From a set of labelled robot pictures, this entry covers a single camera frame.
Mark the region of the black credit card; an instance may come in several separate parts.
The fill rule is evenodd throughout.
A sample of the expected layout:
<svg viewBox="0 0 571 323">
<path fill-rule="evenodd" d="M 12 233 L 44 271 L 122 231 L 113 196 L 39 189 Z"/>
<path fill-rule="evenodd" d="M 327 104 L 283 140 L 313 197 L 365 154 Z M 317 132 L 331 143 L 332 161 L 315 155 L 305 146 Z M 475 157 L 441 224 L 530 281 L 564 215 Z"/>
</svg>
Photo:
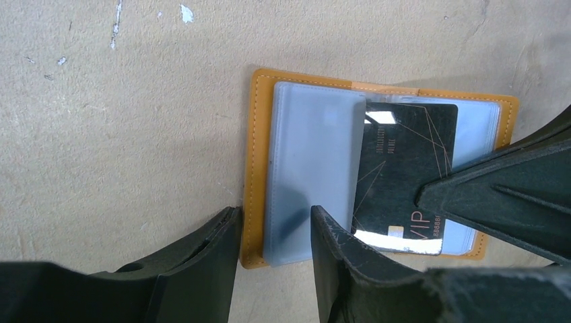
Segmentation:
<svg viewBox="0 0 571 323">
<path fill-rule="evenodd" d="M 454 104 L 366 106 L 352 232 L 385 252 L 439 255 L 442 219 L 416 205 L 421 188 L 452 171 Z"/>
</svg>

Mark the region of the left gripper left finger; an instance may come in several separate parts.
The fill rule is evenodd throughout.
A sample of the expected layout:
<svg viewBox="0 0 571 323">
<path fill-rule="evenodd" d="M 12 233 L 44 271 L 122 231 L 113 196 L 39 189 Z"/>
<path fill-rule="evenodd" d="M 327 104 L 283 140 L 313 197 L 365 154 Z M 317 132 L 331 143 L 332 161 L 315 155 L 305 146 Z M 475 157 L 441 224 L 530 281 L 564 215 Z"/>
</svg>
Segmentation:
<svg viewBox="0 0 571 323">
<path fill-rule="evenodd" d="M 2 262 L 1 321 L 227 322 L 241 233 L 241 209 L 227 207 L 113 273 Z"/>
</svg>

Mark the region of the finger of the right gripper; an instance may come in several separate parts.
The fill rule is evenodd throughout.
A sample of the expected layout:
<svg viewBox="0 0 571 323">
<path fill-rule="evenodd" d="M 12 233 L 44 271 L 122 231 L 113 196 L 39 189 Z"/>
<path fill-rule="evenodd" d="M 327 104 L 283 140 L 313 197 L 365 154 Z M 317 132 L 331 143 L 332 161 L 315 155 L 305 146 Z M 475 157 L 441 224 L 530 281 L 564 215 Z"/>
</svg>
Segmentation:
<svg viewBox="0 0 571 323">
<path fill-rule="evenodd" d="M 423 186 L 415 203 L 570 265 L 570 109 L 524 139 Z"/>
</svg>

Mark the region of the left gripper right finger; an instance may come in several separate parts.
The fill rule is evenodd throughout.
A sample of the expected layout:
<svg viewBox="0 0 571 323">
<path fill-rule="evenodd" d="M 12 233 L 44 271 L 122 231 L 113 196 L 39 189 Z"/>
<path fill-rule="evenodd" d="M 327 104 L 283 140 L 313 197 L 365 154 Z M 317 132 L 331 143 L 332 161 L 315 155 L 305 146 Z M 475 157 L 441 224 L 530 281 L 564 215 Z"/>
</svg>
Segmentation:
<svg viewBox="0 0 571 323">
<path fill-rule="evenodd" d="M 570 269 L 402 265 L 310 210 L 321 322 L 569 322 Z"/>
</svg>

